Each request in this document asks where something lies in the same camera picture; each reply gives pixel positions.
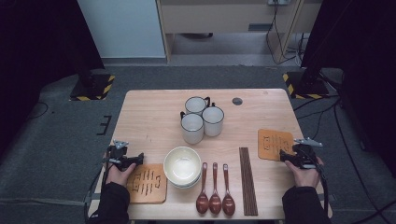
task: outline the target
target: black sleeve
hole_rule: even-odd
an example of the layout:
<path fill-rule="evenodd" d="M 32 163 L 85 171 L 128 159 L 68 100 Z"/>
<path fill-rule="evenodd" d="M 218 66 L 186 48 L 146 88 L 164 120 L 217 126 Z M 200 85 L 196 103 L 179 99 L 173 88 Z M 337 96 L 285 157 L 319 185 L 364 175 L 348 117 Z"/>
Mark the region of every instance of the black sleeve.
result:
<path fill-rule="evenodd" d="M 293 187 L 282 198 L 285 222 L 288 224 L 330 224 L 312 187 Z"/>
<path fill-rule="evenodd" d="M 90 217 L 90 224 L 126 224 L 128 216 L 129 192 L 116 183 L 106 184 L 100 195 L 98 210 Z"/>

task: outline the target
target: bowl rim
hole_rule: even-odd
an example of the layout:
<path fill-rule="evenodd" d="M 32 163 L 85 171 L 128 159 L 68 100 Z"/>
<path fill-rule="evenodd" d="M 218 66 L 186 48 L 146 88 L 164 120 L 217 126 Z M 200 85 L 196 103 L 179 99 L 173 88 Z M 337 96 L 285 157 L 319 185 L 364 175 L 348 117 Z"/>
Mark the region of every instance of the bowl rim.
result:
<path fill-rule="evenodd" d="M 187 183 L 187 184 L 183 184 L 183 185 L 177 184 L 177 183 L 175 183 L 174 181 L 172 181 L 172 180 L 168 177 L 167 172 L 165 171 L 165 164 L 166 164 L 166 159 L 168 158 L 168 156 L 169 156 L 172 152 L 174 152 L 175 150 L 178 150 L 178 149 L 181 149 L 181 148 L 186 148 L 187 150 L 192 151 L 192 152 L 197 156 L 198 161 L 199 161 L 199 164 L 200 164 L 199 169 L 198 169 L 199 172 L 197 173 L 198 175 L 197 175 L 191 182 L 189 182 L 189 183 Z M 196 182 L 198 182 L 198 179 L 201 177 L 201 172 L 202 172 L 202 171 L 201 171 L 201 164 L 202 164 L 201 157 L 199 156 L 198 152 L 195 151 L 193 148 L 191 148 L 191 147 L 175 147 L 175 148 L 173 148 L 172 150 L 170 150 L 170 151 L 166 154 L 165 159 L 163 160 L 163 172 L 165 173 L 166 179 L 169 180 L 175 187 L 182 188 L 182 189 L 183 189 L 183 188 L 188 188 L 188 187 L 194 186 L 194 185 L 196 184 Z"/>

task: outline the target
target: wooden table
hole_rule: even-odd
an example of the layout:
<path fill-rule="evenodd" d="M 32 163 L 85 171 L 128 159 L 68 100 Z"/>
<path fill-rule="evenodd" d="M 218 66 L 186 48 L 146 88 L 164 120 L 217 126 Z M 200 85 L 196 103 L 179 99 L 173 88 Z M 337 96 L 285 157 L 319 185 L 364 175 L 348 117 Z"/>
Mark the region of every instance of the wooden table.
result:
<path fill-rule="evenodd" d="M 187 144 L 182 138 L 180 111 L 192 96 L 210 96 L 225 114 L 223 131 L 196 144 Z M 233 98 L 242 99 L 241 105 Z M 230 192 L 236 202 L 232 217 L 221 211 L 213 215 L 208 210 L 200 215 L 195 200 L 201 191 L 201 181 L 190 189 L 178 189 L 168 181 L 166 201 L 163 204 L 130 204 L 130 219 L 283 219 L 281 198 L 294 184 L 291 171 L 280 161 L 258 157 L 258 130 L 268 129 L 292 133 L 302 138 L 288 95 L 281 89 L 238 90 L 162 90 L 129 91 L 126 94 L 113 139 L 127 141 L 128 156 L 145 153 L 145 163 L 163 163 L 166 154 L 175 147 L 191 147 L 208 164 L 206 194 L 213 192 L 212 164 L 219 164 L 218 193 L 225 195 L 222 164 L 229 165 Z M 244 215 L 239 148 L 248 147 L 256 191 L 259 215 Z M 100 184 L 95 193 L 100 193 Z M 321 185 L 318 192 L 323 192 Z M 92 200 L 90 214 L 97 209 L 99 200 Z"/>

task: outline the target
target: white mug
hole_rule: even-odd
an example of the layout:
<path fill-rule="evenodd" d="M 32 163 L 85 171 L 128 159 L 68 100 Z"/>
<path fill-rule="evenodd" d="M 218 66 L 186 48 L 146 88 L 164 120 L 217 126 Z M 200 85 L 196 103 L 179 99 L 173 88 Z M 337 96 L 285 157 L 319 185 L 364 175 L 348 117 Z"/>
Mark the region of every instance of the white mug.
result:
<path fill-rule="evenodd" d="M 204 138 L 204 121 L 197 114 L 180 112 L 183 139 L 187 143 L 197 144 Z"/>
<path fill-rule="evenodd" d="M 187 114 L 193 113 L 198 115 L 202 115 L 202 112 L 208 106 L 210 106 L 210 97 L 204 99 L 199 96 L 194 96 L 188 99 L 185 104 Z"/>
<path fill-rule="evenodd" d="M 217 136 L 221 133 L 222 123 L 224 121 L 224 112 L 215 106 L 215 103 L 204 110 L 202 118 L 204 119 L 206 135 Z"/>

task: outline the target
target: yellow black warning tape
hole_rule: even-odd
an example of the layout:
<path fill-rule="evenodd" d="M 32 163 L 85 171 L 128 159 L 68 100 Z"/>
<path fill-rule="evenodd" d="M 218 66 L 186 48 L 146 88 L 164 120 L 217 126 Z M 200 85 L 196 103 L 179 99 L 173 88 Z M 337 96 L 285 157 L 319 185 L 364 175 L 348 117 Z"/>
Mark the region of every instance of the yellow black warning tape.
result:
<path fill-rule="evenodd" d="M 328 97 L 328 94 L 297 94 L 294 92 L 294 88 L 292 83 L 290 82 L 288 74 L 283 74 L 283 80 L 288 87 L 290 97 L 293 99 L 318 99 Z"/>
<path fill-rule="evenodd" d="M 96 95 L 96 96 L 76 96 L 76 97 L 70 97 L 71 101 L 90 101 L 90 100 L 103 100 L 107 97 L 108 92 L 111 89 L 111 85 L 113 85 L 113 80 L 116 76 L 110 76 L 108 78 L 107 84 L 105 88 L 103 89 L 103 93 L 101 95 Z"/>

